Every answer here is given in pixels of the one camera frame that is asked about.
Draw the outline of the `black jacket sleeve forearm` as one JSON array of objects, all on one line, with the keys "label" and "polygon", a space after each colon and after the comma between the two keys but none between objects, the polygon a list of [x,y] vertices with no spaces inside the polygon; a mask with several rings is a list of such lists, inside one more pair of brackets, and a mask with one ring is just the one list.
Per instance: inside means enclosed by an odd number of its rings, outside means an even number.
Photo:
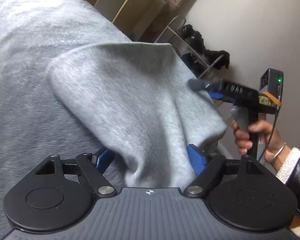
[{"label": "black jacket sleeve forearm", "polygon": [[292,148],[276,177],[295,194],[300,211],[300,150]]}]

